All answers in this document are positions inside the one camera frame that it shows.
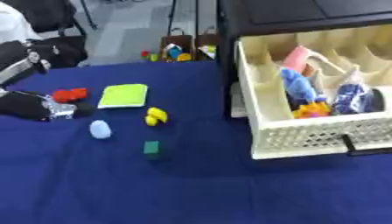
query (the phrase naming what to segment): red toy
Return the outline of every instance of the red toy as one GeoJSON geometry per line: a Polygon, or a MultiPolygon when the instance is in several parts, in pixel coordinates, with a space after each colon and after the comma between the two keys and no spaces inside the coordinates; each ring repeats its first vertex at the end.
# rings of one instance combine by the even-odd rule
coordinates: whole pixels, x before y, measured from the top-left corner
{"type": "Polygon", "coordinates": [[[141,51],[140,56],[142,56],[142,59],[147,60],[150,57],[150,52],[148,51],[141,51]]]}
{"type": "Polygon", "coordinates": [[[86,88],[74,88],[71,90],[57,90],[52,94],[53,99],[58,103],[75,102],[88,97],[86,88]]]}

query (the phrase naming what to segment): drawer handle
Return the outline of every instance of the drawer handle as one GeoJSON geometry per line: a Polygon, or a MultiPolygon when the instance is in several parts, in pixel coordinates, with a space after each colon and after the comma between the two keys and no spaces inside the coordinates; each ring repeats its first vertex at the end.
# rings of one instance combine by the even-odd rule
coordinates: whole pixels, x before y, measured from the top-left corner
{"type": "Polygon", "coordinates": [[[375,150],[357,150],[355,148],[353,141],[351,140],[351,137],[347,134],[342,135],[341,139],[343,140],[344,145],[347,147],[347,155],[350,157],[392,153],[391,148],[375,149],[375,150]]]}

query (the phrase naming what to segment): orange toy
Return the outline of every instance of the orange toy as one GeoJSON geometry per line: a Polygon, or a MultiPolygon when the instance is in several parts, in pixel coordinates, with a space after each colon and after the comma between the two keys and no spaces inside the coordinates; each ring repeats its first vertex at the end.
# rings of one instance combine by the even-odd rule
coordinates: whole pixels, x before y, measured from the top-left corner
{"type": "Polygon", "coordinates": [[[85,88],[74,88],[71,90],[57,90],[52,94],[58,103],[75,102],[87,98],[88,91],[85,88]]]}
{"type": "Polygon", "coordinates": [[[324,101],[311,102],[308,105],[301,105],[293,112],[296,119],[330,116],[331,108],[324,101]]]}

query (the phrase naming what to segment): blue plush toy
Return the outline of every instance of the blue plush toy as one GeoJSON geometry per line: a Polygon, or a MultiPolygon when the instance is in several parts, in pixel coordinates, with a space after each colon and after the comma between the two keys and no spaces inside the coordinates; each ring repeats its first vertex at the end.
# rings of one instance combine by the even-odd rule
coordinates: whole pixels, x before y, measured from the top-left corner
{"type": "Polygon", "coordinates": [[[287,67],[282,67],[281,75],[287,93],[294,100],[305,100],[307,102],[319,102],[325,100],[325,98],[321,97],[321,99],[318,97],[318,94],[312,87],[312,84],[301,73],[287,67]]]}
{"type": "Polygon", "coordinates": [[[110,138],[112,130],[104,121],[94,121],[90,124],[90,133],[96,139],[110,138]]]}

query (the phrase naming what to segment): yellow-green pad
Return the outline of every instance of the yellow-green pad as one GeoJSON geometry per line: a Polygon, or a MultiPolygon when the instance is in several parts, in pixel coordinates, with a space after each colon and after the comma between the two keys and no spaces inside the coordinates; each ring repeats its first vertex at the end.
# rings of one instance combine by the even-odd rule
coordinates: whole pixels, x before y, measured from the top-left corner
{"type": "Polygon", "coordinates": [[[144,84],[125,84],[106,87],[98,109],[135,108],[145,104],[148,87],[144,84]]]}

